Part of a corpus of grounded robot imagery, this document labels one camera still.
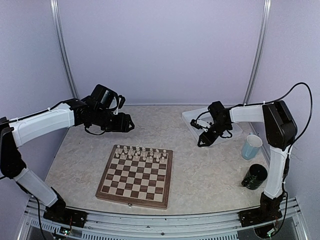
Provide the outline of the wooden chess board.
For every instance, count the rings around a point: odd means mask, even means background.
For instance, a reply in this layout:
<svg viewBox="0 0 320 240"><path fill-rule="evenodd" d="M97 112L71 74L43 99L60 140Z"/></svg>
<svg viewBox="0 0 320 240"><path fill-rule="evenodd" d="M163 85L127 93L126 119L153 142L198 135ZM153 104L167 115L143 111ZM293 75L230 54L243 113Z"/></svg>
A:
<svg viewBox="0 0 320 240"><path fill-rule="evenodd" d="M167 209L173 151L144 146L113 146L95 196L100 200Z"/></svg>

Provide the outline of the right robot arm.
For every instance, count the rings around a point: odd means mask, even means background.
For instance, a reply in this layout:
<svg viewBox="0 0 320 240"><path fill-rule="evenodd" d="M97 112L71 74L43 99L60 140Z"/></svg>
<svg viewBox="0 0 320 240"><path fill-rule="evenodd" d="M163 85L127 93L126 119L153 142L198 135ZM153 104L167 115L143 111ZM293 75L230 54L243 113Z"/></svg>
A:
<svg viewBox="0 0 320 240"><path fill-rule="evenodd" d="M192 119L192 127L203 132L198 138L199 147L211 146L224 132L233 129L233 123L264 123L265 135L270 149L270 164L267 183L260 197L260 206L255 216L260 222L271 217L281 217L280 203L284 197L284 181L289 171L291 146L298 132L293 116L283 100L249 105L238 104L224 107L220 101L211 103L207 113L211 123L201 123Z"/></svg>

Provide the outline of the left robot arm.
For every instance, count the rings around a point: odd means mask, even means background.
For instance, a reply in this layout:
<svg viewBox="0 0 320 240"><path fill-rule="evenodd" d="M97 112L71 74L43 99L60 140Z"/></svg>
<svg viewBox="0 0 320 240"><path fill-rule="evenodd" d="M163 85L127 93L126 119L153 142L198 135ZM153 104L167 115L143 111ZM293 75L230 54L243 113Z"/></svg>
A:
<svg viewBox="0 0 320 240"><path fill-rule="evenodd" d="M70 218L66 203L56 190L49 187L24 162L20 147L59 130L91 126L101 133L128 133L135 128L131 116L120 112L126 99L115 91L98 84L83 99L62 100L45 110L23 117L0 120L0 172L13 180L23 191L42 202L57 221Z"/></svg>

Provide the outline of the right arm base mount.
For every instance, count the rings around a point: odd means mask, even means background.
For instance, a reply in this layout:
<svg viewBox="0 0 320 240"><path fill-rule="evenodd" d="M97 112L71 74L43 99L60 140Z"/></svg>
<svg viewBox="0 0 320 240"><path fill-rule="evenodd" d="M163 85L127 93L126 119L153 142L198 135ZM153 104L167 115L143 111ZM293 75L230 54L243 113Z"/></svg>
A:
<svg viewBox="0 0 320 240"><path fill-rule="evenodd" d="M241 226L244 228L273 221L276 218L280 219L283 215L280 210L263 212L258 207L248 210L242 210L238 213L238 216L240 219Z"/></svg>

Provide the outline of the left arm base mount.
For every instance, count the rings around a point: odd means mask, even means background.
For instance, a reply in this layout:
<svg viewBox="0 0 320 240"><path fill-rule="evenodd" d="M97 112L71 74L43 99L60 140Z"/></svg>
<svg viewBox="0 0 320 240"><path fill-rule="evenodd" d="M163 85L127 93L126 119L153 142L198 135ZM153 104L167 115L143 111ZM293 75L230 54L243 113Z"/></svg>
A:
<svg viewBox="0 0 320 240"><path fill-rule="evenodd" d="M85 211L65 208L63 213L60 215L46 210L43 214L43 217L46 220L50 220L56 223L68 225L71 227L84 228L87 215L88 214Z"/></svg>

